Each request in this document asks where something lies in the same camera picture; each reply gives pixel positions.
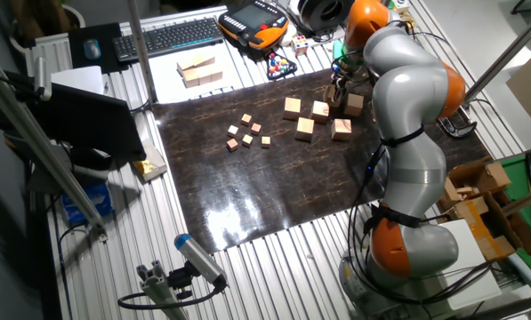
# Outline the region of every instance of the monitor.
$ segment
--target monitor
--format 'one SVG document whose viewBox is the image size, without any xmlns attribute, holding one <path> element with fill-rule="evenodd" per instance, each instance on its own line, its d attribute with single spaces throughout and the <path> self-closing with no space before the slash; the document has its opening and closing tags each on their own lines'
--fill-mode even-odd
<svg viewBox="0 0 531 320">
<path fill-rule="evenodd" d="M 12 72 L 6 75 L 15 85 L 34 88 L 32 77 Z M 52 84 L 49 101 L 28 101 L 27 106 L 50 139 L 68 142 L 73 148 L 98 149 L 120 161 L 146 158 L 133 115 L 124 100 Z M 1 110 L 0 129 L 15 131 Z"/>
</svg>

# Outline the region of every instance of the keyboard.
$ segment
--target keyboard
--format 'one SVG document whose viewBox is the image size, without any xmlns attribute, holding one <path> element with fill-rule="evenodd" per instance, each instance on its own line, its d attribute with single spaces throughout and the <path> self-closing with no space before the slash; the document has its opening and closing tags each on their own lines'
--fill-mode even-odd
<svg viewBox="0 0 531 320">
<path fill-rule="evenodd" d="M 143 32 L 143 35 L 149 57 L 213 44 L 223 39 L 220 27 L 213 18 L 159 28 Z M 139 59 L 132 35 L 114 38 L 113 45 L 119 62 Z"/>
</svg>

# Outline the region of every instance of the wooden cube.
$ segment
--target wooden cube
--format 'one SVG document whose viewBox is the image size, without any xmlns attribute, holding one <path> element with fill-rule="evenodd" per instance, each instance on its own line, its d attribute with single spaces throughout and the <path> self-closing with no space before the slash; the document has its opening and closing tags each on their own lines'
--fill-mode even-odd
<svg viewBox="0 0 531 320">
<path fill-rule="evenodd" d="M 249 123 L 251 122 L 251 116 L 248 114 L 244 114 L 244 116 L 241 117 L 241 124 L 244 126 L 249 126 Z"/>
<path fill-rule="evenodd" d="M 271 137 L 261 137 L 261 147 L 269 148 L 271 146 Z"/>
<path fill-rule="evenodd" d="M 312 105 L 310 118 L 317 124 L 325 124 L 328 121 L 330 108 L 326 102 L 315 101 Z"/>
<path fill-rule="evenodd" d="M 352 122 L 349 119 L 334 119 L 332 136 L 334 141 L 346 141 L 352 135 Z"/>
<path fill-rule="evenodd" d="M 253 142 L 253 137 L 250 136 L 249 134 L 246 134 L 244 136 L 244 138 L 241 140 L 241 144 L 244 146 L 244 147 L 251 147 L 251 143 Z"/>
<path fill-rule="evenodd" d="M 237 150 L 237 147 L 239 147 L 239 145 L 237 144 L 237 141 L 235 139 L 232 139 L 228 141 L 226 147 L 228 148 L 229 152 L 234 152 Z"/>
<path fill-rule="evenodd" d="M 210 54 L 196 54 L 194 57 L 188 57 L 185 60 L 178 61 L 178 72 L 184 76 L 184 71 L 193 68 L 208 66 L 215 63 L 215 56 Z"/>
<path fill-rule="evenodd" d="M 212 65 L 212 82 L 223 79 L 223 68 L 219 63 Z"/>
<path fill-rule="evenodd" d="M 200 85 L 200 80 L 195 69 L 184 71 L 184 84 L 187 88 Z"/>
<path fill-rule="evenodd" d="M 364 107 L 364 97 L 356 94 L 349 94 L 346 108 L 344 108 L 344 115 L 360 116 L 362 113 L 362 107 Z"/>
<path fill-rule="evenodd" d="M 212 66 L 196 68 L 197 77 L 200 79 L 200 85 L 210 84 L 212 82 Z"/>
<path fill-rule="evenodd" d="M 230 125 L 228 129 L 228 137 L 236 138 L 238 128 L 235 125 Z"/>
<path fill-rule="evenodd" d="M 251 134 L 252 135 L 259 135 L 260 131 L 261 131 L 261 125 L 260 124 L 253 124 L 251 126 Z"/>
<path fill-rule="evenodd" d="M 310 142 L 312 140 L 312 130 L 314 125 L 315 122 L 313 120 L 300 117 L 299 123 L 297 124 L 297 133 L 294 135 L 294 138 Z"/>
<path fill-rule="evenodd" d="M 299 116 L 301 116 L 301 100 L 285 98 L 285 112 L 283 112 L 283 119 L 297 120 Z"/>
</svg>

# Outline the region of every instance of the wooden block stack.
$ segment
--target wooden block stack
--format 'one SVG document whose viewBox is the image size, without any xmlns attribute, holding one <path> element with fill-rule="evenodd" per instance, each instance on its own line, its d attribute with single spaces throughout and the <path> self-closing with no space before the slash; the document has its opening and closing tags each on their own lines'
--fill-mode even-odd
<svg viewBox="0 0 531 320">
<path fill-rule="evenodd" d="M 193 58 L 179 61 L 177 69 L 187 88 L 210 84 L 223 78 L 221 66 L 210 55 L 197 54 Z"/>
</svg>

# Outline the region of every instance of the box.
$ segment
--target box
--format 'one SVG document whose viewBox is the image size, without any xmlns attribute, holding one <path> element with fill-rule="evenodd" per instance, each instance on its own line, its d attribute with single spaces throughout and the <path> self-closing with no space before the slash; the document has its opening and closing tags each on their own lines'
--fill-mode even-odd
<svg viewBox="0 0 531 320">
<path fill-rule="evenodd" d="M 487 261 L 505 259 L 522 247 L 503 210 L 489 192 L 455 204 L 447 214 L 452 219 L 467 221 Z"/>
<path fill-rule="evenodd" d="M 491 193 L 503 191 L 511 184 L 506 175 L 506 171 L 501 163 L 492 163 L 485 166 L 485 170 L 480 174 L 477 188 L 480 192 L 489 191 Z"/>
<path fill-rule="evenodd" d="M 494 194 L 503 191 L 511 183 L 502 165 L 498 162 L 486 164 L 490 161 L 492 158 L 486 156 L 480 160 L 456 166 L 449 172 L 445 190 L 439 199 L 439 204 L 444 210 L 448 210 L 463 200 L 457 189 L 473 188 L 473 192 L 465 196 L 465 199 L 472 199 L 485 192 Z"/>
<path fill-rule="evenodd" d="M 447 177 L 445 180 L 445 190 L 443 191 L 443 195 L 439 199 L 439 203 L 443 207 L 443 209 L 450 209 L 454 204 L 461 201 L 461 196 L 457 193 L 457 189 L 455 188 L 455 185 L 453 185 L 453 182 L 450 178 Z"/>
</svg>

